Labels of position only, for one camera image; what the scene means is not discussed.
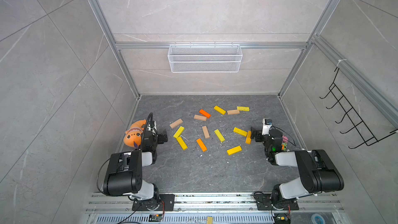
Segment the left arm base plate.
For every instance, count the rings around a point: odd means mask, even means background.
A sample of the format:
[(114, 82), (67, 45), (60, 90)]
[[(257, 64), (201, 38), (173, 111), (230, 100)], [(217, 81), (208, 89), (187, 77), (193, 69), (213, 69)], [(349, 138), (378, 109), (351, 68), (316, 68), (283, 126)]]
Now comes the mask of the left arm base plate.
[(133, 211), (172, 211), (175, 205), (175, 195), (174, 194), (160, 194), (159, 196), (154, 196), (150, 200), (137, 200), (133, 201)]

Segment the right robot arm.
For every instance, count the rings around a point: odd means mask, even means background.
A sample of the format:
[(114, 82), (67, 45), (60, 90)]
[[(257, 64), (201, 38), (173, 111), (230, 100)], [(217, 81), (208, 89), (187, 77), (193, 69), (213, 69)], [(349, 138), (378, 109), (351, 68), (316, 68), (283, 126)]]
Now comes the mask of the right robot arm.
[(276, 184), (272, 193), (257, 201), (271, 203), (271, 208), (284, 209), (293, 205), (298, 198), (322, 193), (341, 191), (344, 180), (328, 154), (323, 149), (294, 150), (287, 149), (288, 141), (280, 129), (270, 127), (267, 134), (251, 128), (250, 138), (264, 145), (267, 161), (280, 167), (296, 167), (299, 177), (287, 183)]

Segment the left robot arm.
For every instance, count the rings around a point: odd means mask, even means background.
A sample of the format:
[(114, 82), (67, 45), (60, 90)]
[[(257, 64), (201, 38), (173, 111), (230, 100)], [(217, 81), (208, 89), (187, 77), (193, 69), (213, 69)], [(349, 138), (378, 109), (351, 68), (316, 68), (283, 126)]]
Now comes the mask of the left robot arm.
[(132, 150), (110, 156), (102, 188), (98, 191), (109, 197), (127, 196), (135, 206), (149, 211), (165, 207), (158, 187), (143, 179), (143, 168), (155, 164), (158, 145), (167, 141), (167, 132), (158, 132), (152, 112), (146, 119), (131, 124), (123, 142)]

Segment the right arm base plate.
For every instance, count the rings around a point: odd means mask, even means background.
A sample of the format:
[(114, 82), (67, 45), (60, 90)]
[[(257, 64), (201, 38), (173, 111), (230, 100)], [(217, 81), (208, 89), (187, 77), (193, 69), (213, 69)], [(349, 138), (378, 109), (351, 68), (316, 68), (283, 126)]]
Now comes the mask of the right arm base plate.
[(255, 192), (253, 197), (259, 211), (271, 211), (272, 209), (284, 211), (299, 210), (296, 199), (283, 199), (280, 197), (273, 198), (271, 194), (264, 194), (263, 192)]

